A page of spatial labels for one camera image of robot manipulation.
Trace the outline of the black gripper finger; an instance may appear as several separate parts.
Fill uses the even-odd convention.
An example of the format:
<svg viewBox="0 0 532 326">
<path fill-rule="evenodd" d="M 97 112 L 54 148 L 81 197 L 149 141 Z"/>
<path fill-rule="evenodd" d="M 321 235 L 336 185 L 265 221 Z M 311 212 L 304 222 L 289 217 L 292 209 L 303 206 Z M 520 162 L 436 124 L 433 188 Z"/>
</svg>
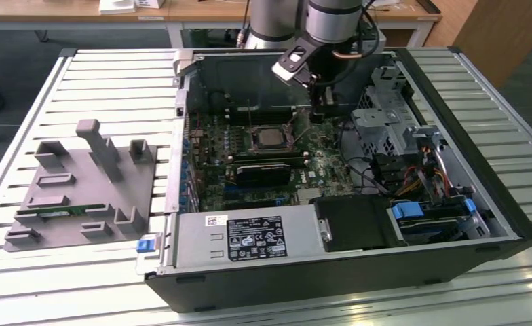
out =
<svg viewBox="0 0 532 326">
<path fill-rule="evenodd" d="M 311 121 L 323 123 L 339 107 L 333 86 L 315 86 L 311 89 Z"/>
</svg>

